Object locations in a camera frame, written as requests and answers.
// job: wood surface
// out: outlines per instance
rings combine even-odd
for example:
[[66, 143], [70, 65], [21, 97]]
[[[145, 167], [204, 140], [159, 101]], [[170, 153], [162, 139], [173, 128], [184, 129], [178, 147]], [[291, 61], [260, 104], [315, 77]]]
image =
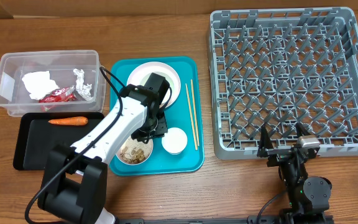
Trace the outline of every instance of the wood surface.
[[[277, 168], [267, 168], [264, 160], [222, 161], [214, 155], [208, 24], [209, 15], [0, 20], [0, 59], [8, 52], [93, 49], [107, 68], [124, 58], [186, 55], [196, 62], [202, 92], [204, 165], [187, 174], [118, 177], [109, 172], [106, 208], [118, 217], [247, 217], [256, 215], [283, 190]], [[20, 118], [0, 108], [0, 223], [25, 223], [24, 209], [38, 191], [43, 174], [17, 171], [12, 166], [19, 123]], [[334, 215], [336, 223], [358, 223], [358, 157], [319, 158], [309, 161], [306, 168], [309, 175], [333, 183], [327, 214]], [[287, 206], [284, 197], [265, 214], [277, 214]], [[36, 206], [30, 216], [38, 221], [56, 220]]]

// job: clear plastic bin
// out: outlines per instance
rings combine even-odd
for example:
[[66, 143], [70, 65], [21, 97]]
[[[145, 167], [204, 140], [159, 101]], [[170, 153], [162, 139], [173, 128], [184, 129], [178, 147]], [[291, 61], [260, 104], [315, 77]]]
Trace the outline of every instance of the clear plastic bin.
[[[0, 63], [0, 106], [11, 116], [22, 116], [29, 112], [43, 112], [45, 106], [54, 106], [48, 112], [99, 111], [103, 109], [106, 81], [99, 75], [99, 55], [94, 50], [60, 50], [47, 52], [9, 53]], [[49, 71], [50, 79], [59, 88], [75, 85], [73, 70], [84, 70], [84, 84], [92, 84], [92, 100], [39, 103], [29, 96], [22, 77], [30, 72]]]

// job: teal placemat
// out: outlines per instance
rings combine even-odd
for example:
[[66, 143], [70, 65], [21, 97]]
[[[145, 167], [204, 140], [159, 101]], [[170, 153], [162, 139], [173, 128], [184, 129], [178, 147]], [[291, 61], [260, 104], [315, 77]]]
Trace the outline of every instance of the teal placemat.
[[[139, 65], [147, 62], [162, 62], [171, 66], [177, 71], [180, 81], [181, 89], [178, 99], [165, 110], [165, 117], [167, 119], [168, 128], [177, 127], [187, 135], [187, 146], [185, 150], [179, 155], [169, 154], [161, 144], [161, 139], [153, 139], [153, 152], [150, 157], [142, 164], [136, 166], [129, 166], [121, 162], [117, 157], [110, 163], [110, 169], [117, 175], [132, 176], [132, 175], [149, 175], [149, 174], [170, 174], [177, 172], [194, 172], [198, 170], [204, 163], [204, 137], [203, 137], [203, 123], [201, 119], [201, 103], [200, 103], [200, 89], [198, 88], [198, 75], [196, 63], [189, 57], [165, 57], [165, 58], [142, 58], [120, 60], [115, 63], [111, 72], [126, 84], [131, 72]], [[186, 86], [187, 83], [191, 99], [191, 85], [190, 80], [193, 79], [195, 104], [198, 122], [198, 134], [200, 139], [200, 146], [195, 150], [193, 132], [191, 130], [190, 114], [187, 103]], [[110, 89], [110, 110], [116, 104], [117, 96]]]

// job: orange carrot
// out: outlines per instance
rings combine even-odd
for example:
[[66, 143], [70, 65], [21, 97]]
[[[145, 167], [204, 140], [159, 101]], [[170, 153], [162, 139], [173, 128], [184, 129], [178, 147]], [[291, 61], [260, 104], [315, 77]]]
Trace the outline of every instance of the orange carrot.
[[82, 116], [74, 118], [63, 118], [63, 119], [52, 119], [48, 121], [51, 124], [57, 125], [73, 125], [73, 126], [82, 126], [88, 124], [88, 119]]

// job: gray dish rack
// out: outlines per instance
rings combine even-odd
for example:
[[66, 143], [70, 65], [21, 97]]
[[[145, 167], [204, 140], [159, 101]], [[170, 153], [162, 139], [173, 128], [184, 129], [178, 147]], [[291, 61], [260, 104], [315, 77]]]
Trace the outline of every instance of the gray dish rack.
[[260, 127], [288, 149], [301, 122], [321, 156], [358, 156], [358, 26], [346, 7], [214, 11], [215, 155], [255, 159]]

